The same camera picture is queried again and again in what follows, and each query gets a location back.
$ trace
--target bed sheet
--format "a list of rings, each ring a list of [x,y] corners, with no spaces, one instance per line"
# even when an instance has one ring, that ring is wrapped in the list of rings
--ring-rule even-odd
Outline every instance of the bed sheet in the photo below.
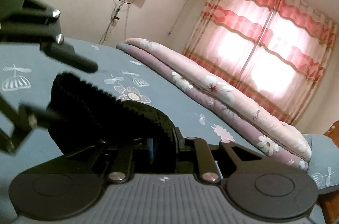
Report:
[[[211,111],[123,51],[80,40],[65,41],[74,45],[77,53],[96,61],[98,72],[86,74],[47,58],[37,45],[2,44],[1,95],[15,108],[20,102],[45,108],[55,76],[71,71],[122,100],[138,100],[163,111],[184,137],[200,137],[209,144],[218,144],[221,138],[230,139],[262,154]],[[112,127],[118,122],[112,116]],[[11,123],[1,114],[0,128],[11,133]],[[16,156],[0,153],[0,223],[10,223],[16,217],[8,198],[11,180],[20,172],[60,155],[62,153],[43,129],[35,130]]]

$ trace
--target sheer curtain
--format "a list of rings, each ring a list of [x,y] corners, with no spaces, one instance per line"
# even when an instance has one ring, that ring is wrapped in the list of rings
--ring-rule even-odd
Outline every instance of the sheer curtain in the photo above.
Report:
[[[293,123],[321,81],[337,31],[301,0],[208,0],[184,55]]]

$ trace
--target ribbed gray surface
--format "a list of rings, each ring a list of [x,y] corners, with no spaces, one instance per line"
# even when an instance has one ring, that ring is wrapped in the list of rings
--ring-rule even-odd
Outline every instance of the ribbed gray surface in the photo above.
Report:
[[[13,224],[42,224],[18,217]],[[220,189],[193,175],[143,175],[111,185],[98,203],[84,213],[55,224],[259,224],[235,210]],[[293,224],[311,224],[299,219]]]

